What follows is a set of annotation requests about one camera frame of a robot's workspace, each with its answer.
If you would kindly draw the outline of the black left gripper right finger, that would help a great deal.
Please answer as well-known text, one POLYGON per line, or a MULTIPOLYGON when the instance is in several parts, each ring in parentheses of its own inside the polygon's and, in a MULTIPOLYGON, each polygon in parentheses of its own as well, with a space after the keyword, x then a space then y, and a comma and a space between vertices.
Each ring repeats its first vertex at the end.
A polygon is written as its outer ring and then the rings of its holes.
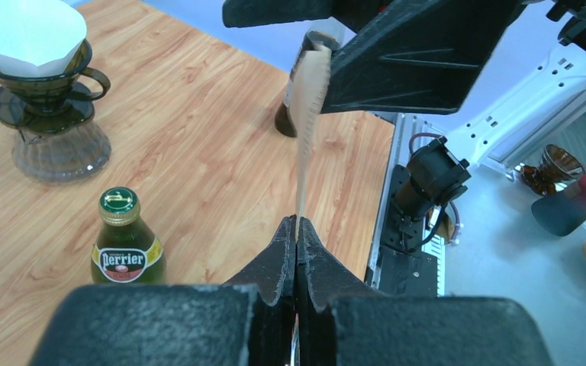
POLYGON ((502 297, 392 297, 296 223, 298 365, 551 365, 539 327, 502 297))

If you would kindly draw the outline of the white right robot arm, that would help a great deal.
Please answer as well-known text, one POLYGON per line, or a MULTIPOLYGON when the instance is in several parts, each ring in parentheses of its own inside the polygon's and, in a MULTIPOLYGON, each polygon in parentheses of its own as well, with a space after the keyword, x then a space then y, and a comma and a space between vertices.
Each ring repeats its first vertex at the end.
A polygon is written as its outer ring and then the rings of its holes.
MULTIPOLYGON (((454 114, 523 1, 226 1, 227 27, 334 18, 355 33, 336 50, 323 94, 294 91, 300 124, 317 112, 454 114)), ((586 185, 508 220, 506 197, 467 181, 525 123, 586 89, 586 1, 557 1, 565 25, 547 57, 471 118, 415 152, 396 127, 365 279, 323 245, 308 218, 280 223, 233 276, 261 297, 263 363, 302 365, 586 365, 586 266, 547 229, 586 220, 586 185)))

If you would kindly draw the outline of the dark olive coffee dripper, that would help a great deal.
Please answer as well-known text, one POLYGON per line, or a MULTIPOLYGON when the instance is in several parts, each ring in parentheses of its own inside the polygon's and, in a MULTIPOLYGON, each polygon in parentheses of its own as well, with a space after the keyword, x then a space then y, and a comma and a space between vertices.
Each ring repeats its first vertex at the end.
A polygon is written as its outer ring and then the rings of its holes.
POLYGON ((111 82, 89 67, 91 60, 92 47, 84 40, 59 75, 22 77, 0 72, 0 123, 51 135, 92 120, 93 102, 108 93, 111 82))

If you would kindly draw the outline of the white paper coffee filter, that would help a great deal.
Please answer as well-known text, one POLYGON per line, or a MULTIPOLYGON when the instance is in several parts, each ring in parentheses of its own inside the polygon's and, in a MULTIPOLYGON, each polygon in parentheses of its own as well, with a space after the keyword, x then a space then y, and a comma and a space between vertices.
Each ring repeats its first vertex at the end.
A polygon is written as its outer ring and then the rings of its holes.
POLYGON ((65 2, 0 0, 0 72, 62 74, 86 34, 84 17, 65 2))

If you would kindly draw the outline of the brown paper coffee filter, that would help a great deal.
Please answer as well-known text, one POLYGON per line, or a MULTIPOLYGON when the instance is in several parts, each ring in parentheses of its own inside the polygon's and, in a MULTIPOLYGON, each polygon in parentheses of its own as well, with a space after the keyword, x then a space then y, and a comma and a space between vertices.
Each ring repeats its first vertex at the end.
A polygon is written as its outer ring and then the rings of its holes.
POLYGON ((311 158, 314 125, 324 105, 330 80, 331 50, 322 43, 302 56, 293 78, 289 112, 297 132, 297 187, 295 230, 304 215, 307 167, 311 158))

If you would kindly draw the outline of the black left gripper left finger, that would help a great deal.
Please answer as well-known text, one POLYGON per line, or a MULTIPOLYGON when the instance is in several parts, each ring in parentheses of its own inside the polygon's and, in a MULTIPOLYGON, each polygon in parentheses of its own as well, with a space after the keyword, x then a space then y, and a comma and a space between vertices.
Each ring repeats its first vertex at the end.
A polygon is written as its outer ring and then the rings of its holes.
POLYGON ((287 365, 295 218, 223 284, 91 284, 57 307, 32 365, 287 365))

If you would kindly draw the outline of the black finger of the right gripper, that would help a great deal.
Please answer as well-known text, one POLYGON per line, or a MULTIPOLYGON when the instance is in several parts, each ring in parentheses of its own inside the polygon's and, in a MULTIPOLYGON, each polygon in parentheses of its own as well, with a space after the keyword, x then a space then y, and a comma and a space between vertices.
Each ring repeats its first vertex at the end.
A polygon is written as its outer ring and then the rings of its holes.
POLYGON ((454 114, 521 1, 393 1, 332 55, 323 113, 454 114))
POLYGON ((226 27, 256 27, 334 18, 352 31, 362 29, 389 6, 380 0, 226 0, 226 27))

